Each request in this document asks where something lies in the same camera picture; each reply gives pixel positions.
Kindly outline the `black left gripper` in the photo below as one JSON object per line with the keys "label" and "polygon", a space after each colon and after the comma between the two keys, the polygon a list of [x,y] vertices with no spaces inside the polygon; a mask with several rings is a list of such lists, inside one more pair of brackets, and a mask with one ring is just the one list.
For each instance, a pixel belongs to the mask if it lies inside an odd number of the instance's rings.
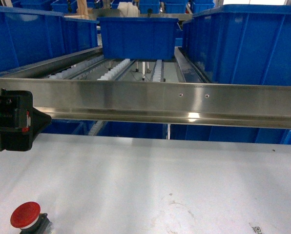
{"label": "black left gripper", "polygon": [[22,90],[0,90],[0,151],[25,152],[52,118],[33,107],[33,94]]}

